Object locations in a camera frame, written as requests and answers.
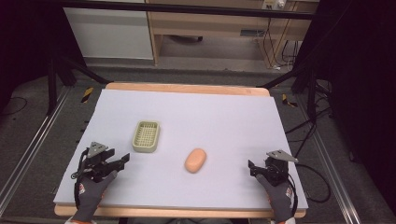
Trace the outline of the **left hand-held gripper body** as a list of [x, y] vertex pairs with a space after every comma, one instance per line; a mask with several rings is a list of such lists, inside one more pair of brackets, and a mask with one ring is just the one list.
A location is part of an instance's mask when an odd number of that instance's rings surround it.
[[100, 183], [107, 177], [115, 177], [116, 171], [107, 169], [108, 162], [104, 159], [104, 151], [109, 150], [107, 146], [92, 142], [88, 148], [86, 159], [82, 163], [81, 179], [92, 180]]

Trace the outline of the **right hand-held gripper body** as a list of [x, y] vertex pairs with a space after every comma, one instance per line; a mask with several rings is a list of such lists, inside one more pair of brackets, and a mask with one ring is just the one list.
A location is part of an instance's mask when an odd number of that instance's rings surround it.
[[297, 163], [298, 159], [282, 149], [266, 153], [264, 176], [268, 182], [276, 187], [289, 179], [289, 163]]

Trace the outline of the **person's right hand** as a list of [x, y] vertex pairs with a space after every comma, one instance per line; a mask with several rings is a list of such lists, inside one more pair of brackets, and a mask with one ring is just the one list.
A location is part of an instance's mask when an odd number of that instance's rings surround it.
[[266, 190], [268, 201], [275, 215], [276, 224], [296, 224], [291, 212], [292, 189], [290, 184], [284, 182], [274, 187], [263, 175], [256, 175], [256, 179]]

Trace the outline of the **person's left hand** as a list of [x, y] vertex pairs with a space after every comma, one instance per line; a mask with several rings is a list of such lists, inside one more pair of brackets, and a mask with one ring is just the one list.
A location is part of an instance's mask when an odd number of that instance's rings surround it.
[[68, 219], [68, 224], [96, 224], [93, 221], [93, 215], [102, 201], [104, 192], [117, 175], [118, 172], [113, 171], [98, 183], [83, 177], [78, 186], [78, 210]]

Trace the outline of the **green slotted soap dish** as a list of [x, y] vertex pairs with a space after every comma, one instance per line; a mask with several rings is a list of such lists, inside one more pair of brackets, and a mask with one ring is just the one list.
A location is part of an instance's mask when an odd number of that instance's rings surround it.
[[135, 128], [132, 146], [134, 151], [152, 153], [156, 150], [160, 134], [160, 123], [140, 120]]

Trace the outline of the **orange bread roll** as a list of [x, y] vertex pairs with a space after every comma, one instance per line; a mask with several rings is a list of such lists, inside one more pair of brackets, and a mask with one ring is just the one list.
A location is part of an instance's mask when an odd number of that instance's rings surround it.
[[195, 174], [201, 170], [206, 160], [206, 152], [202, 148], [195, 148], [184, 162], [185, 169]]

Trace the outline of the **yellow black floor tape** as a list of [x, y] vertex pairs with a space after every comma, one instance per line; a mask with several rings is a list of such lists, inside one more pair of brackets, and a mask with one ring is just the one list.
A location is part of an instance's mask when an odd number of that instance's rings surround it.
[[294, 102], [290, 102], [288, 100], [287, 94], [284, 94], [284, 93], [282, 94], [282, 104], [283, 105], [289, 105], [291, 107], [298, 107], [298, 104], [294, 103]]
[[83, 97], [81, 99], [82, 103], [87, 103], [93, 91], [93, 87], [89, 87], [84, 91]]

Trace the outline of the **white cabinet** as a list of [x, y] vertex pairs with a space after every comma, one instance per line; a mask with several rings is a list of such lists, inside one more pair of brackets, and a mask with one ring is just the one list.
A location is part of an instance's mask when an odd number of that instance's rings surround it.
[[145, 12], [64, 8], [86, 58], [152, 60]]

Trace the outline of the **wooden desk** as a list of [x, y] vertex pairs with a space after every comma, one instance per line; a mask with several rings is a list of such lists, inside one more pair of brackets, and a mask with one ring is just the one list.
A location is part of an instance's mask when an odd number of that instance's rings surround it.
[[[263, 0], [145, 0], [149, 4], [262, 9]], [[286, 0], [281, 11], [317, 11], [319, 0]], [[259, 41], [264, 63], [280, 63], [281, 50], [287, 42], [302, 41], [310, 26], [306, 20], [267, 19], [222, 15], [150, 12], [148, 24], [154, 53], [160, 52], [157, 41], [165, 35], [252, 37]]]

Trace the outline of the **white power strip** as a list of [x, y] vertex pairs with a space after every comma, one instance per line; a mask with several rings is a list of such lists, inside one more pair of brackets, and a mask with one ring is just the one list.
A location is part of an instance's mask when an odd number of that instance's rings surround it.
[[263, 0], [262, 9], [282, 10], [286, 5], [286, 0]]

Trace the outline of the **metal floor rail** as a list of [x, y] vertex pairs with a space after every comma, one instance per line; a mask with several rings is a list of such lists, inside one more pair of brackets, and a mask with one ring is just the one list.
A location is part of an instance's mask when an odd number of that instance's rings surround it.
[[339, 205], [346, 224], [361, 224], [360, 216], [349, 197], [341, 176], [337, 172], [318, 130], [314, 131], [313, 139], [317, 147], [318, 157], [328, 177], [332, 194]]
[[14, 196], [22, 179], [24, 178], [26, 171], [34, 160], [37, 151], [42, 146], [44, 140], [50, 132], [53, 123], [55, 122], [60, 111], [62, 110], [68, 94], [71, 90], [71, 87], [61, 88], [61, 92], [58, 96], [55, 97], [55, 106], [40, 124], [40, 127], [35, 132], [34, 137], [30, 141], [28, 147], [25, 149], [17, 165], [13, 169], [6, 184], [0, 190], [0, 217], [5, 213], [12, 197]]

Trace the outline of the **black frame leg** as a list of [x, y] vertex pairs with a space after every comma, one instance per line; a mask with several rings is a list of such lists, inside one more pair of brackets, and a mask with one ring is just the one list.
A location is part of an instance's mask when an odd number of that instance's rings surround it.
[[295, 80], [292, 84], [291, 90], [293, 93], [302, 93], [304, 89], [308, 89], [307, 94], [307, 106], [306, 113], [307, 116], [312, 119], [314, 122], [316, 120], [316, 104], [315, 104], [315, 94], [316, 94], [316, 74], [314, 69], [309, 65], [300, 64], [297, 67], [294, 67], [288, 73], [277, 77], [276, 79], [259, 85], [259, 88], [263, 89], [271, 89], [277, 84], [280, 84], [292, 77], [295, 77]]
[[65, 56], [53, 56], [48, 63], [48, 90], [49, 90], [49, 107], [47, 114], [50, 115], [56, 108], [57, 103], [57, 78], [65, 86], [73, 86], [77, 80], [73, 70], [78, 70], [83, 75], [90, 77], [100, 84], [108, 84], [107, 80], [91, 71], [86, 65], [74, 62]]

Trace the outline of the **black metal frame bar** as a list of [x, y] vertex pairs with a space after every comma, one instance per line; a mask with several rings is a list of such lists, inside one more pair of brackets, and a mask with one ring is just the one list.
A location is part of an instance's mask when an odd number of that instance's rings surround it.
[[204, 6], [125, 3], [125, 2], [108, 2], [108, 1], [92, 1], [92, 0], [57, 0], [57, 2], [62, 7], [222, 15], [222, 16], [255, 17], [255, 18], [313, 20], [317, 16], [315, 13], [309, 13], [309, 12], [292, 12], [292, 11], [249, 9], [249, 8], [238, 9], [235, 7], [204, 7]]

